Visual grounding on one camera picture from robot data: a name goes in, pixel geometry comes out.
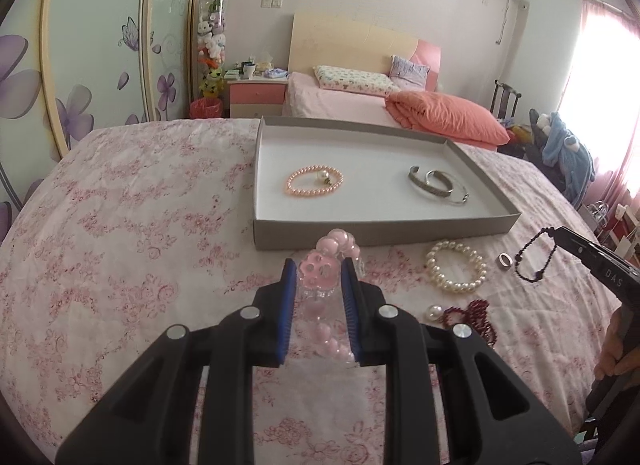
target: red trash bin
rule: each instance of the red trash bin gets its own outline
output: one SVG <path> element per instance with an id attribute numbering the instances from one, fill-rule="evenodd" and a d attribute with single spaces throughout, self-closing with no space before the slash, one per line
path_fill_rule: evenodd
<path id="1" fill-rule="evenodd" d="M 189 106 L 190 119 L 219 119 L 222 117 L 222 100 L 203 97 Z"/>

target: blue clothing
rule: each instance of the blue clothing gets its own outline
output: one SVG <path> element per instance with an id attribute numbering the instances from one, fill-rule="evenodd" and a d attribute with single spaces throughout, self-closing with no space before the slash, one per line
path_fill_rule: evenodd
<path id="1" fill-rule="evenodd" d="M 551 113 L 551 131 L 542 150 L 542 162 L 550 168 L 559 164 L 566 185 L 564 197 L 578 208 L 596 174 L 591 153 L 581 142 L 577 153 L 564 145 L 564 139 L 570 136 L 572 132 L 566 128 L 560 115 Z"/>

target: purple pillow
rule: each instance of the purple pillow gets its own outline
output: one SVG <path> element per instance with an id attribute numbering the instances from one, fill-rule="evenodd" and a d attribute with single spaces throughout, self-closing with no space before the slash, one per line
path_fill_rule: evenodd
<path id="1" fill-rule="evenodd" d="M 429 69 L 428 66 L 394 55 L 389 79 L 403 90 L 424 90 Z"/>

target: pink beaded bracelet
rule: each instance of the pink beaded bracelet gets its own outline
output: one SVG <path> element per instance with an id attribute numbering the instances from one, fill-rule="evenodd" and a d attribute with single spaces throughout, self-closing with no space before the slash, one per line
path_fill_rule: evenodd
<path id="1" fill-rule="evenodd" d="M 317 189 L 297 189 L 293 187 L 293 181 L 297 177 L 310 172 L 317 172 L 318 180 L 328 187 Z M 332 183 L 332 176 L 337 178 L 337 181 L 334 183 Z M 322 196 L 323 194 L 330 194 L 334 192 L 338 187 L 340 187 L 340 185 L 342 185 L 343 181 L 344 177 L 342 173 L 335 168 L 330 168 L 329 166 L 308 166 L 307 168 L 298 169 L 287 178 L 286 192 L 293 196 L 301 196 L 302 198 L 314 198 L 316 196 Z"/>

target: human hand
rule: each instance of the human hand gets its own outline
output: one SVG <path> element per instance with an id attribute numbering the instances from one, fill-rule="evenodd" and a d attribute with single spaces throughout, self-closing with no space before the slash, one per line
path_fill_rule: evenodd
<path id="1" fill-rule="evenodd" d="M 640 370 L 640 347 L 630 351 L 620 360 L 623 352 L 622 339 L 618 336 L 621 319 L 622 308 L 618 308 L 611 316 L 600 358 L 593 370 L 597 380 L 602 380 L 605 376 L 624 375 L 628 371 Z"/>

